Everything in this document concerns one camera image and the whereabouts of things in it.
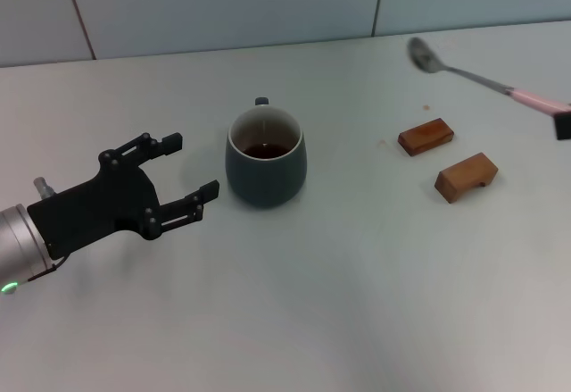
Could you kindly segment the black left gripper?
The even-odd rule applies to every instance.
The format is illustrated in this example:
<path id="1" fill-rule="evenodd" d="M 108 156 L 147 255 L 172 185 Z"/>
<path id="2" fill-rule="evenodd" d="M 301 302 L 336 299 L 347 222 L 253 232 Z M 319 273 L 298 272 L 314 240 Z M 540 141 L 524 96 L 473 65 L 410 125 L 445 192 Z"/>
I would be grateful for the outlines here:
<path id="1" fill-rule="evenodd" d="M 27 208 L 51 258 L 72 254 L 118 231 L 146 240 L 203 219 L 204 205 L 219 196 L 213 180 L 179 200 L 160 205 L 153 183 L 140 168 L 174 154 L 183 146 L 180 133 L 157 140 L 149 133 L 100 154 L 99 172 L 89 181 Z"/>

